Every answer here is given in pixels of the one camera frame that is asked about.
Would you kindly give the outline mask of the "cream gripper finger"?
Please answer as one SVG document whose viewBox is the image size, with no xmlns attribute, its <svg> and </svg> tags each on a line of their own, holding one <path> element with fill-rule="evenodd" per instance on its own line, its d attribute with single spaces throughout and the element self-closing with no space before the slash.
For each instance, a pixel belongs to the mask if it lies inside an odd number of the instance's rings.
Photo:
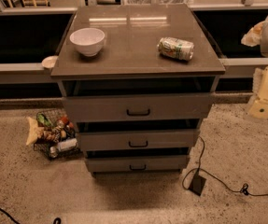
<svg viewBox="0 0 268 224">
<path fill-rule="evenodd" d="M 241 43 L 248 47 L 255 47 L 261 43 L 261 33 L 264 22 L 254 25 L 241 39 Z"/>
</svg>

